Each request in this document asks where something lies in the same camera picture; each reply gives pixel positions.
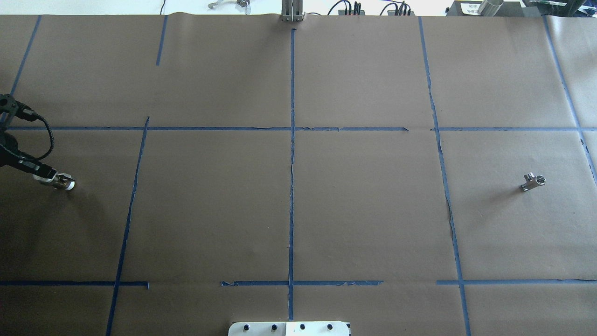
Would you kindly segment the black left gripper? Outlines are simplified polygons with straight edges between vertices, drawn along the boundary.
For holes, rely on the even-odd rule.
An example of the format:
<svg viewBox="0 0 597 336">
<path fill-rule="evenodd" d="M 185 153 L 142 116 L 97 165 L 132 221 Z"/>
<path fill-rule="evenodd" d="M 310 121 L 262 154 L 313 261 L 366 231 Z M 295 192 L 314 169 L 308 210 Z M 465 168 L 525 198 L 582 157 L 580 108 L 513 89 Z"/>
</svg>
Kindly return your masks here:
<svg viewBox="0 0 597 336">
<path fill-rule="evenodd" d="M 52 183 L 57 179 L 57 170 L 39 161 L 17 160 L 19 153 L 17 139 L 6 132 L 0 134 L 0 166 L 11 167 L 31 174 L 39 183 Z"/>
</svg>

